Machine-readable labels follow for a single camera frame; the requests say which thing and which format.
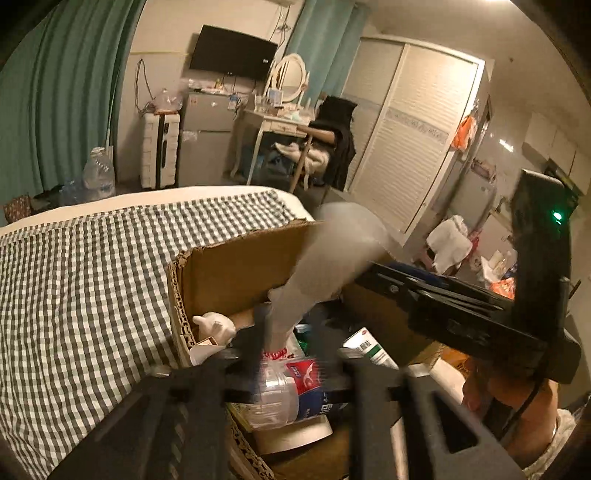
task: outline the television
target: television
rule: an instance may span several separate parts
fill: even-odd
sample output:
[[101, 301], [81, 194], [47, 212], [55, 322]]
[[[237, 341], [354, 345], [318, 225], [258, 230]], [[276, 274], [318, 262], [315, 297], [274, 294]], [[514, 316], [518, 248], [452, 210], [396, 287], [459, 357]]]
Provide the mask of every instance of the television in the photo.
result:
[[266, 80], [276, 51], [277, 44], [267, 40], [204, 25], [189, 68]]

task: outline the plastic bottle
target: plastic bottle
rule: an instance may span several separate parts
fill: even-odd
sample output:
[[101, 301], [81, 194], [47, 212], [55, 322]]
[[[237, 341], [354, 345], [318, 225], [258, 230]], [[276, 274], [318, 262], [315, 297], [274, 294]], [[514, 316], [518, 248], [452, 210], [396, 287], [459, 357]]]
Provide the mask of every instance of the plastic bottle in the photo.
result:
[[93, 148], [82, 174], [85, 187], [92, 200], [115, 195], [115, 169], [103, 147]]
[[245, 420], [255, 430], [270, 430], [327, 413], [332, 404], [318, 373], [313, 358], [263, 362], [254, 404], [241, 409]]

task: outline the bed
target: bed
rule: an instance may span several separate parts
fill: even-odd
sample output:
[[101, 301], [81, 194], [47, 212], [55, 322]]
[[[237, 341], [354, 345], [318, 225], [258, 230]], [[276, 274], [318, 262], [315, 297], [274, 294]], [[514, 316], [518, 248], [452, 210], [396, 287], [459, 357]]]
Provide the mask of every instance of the bed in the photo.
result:
[[0, 228], [0, 433], [46, 478], [145, 372], [176, 365], [164, 267], [181, 250], [295, 218], [293, 195], [188, 187]]

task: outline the white sliding wardrobe door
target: white sliding wardrobe door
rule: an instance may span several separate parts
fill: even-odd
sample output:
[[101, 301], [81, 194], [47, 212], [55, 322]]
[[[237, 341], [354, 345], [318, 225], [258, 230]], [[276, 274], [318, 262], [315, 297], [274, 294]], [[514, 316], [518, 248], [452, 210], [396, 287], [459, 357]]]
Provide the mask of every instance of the white sliding wardrobe door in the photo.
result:
[[359, 44], [342, 94], [343, 98], [358, 104], [353, 112], [351, 124], [357, 153], [349, 166], [345, 188], [349, 187], [353, 180], [359, 161], [374, 131], [403, 47], [401, 43], [371, 39], [363, 39]]
[[429, 193], [466, 109], [477, 65], [408, 45], [351, 193], [406, 232]]

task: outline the small drawer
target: small drawer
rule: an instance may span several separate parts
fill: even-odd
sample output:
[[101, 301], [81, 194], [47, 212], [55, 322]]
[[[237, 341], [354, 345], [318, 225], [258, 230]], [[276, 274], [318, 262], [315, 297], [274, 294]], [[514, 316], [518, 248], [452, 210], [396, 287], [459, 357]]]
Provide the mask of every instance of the small drawer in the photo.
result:
[[284, 124], [282, 122], [271, 122], [271, 131], [275, 133], [290, 133], [295, 134], [297, 133], [297, 125], [293, 124]]

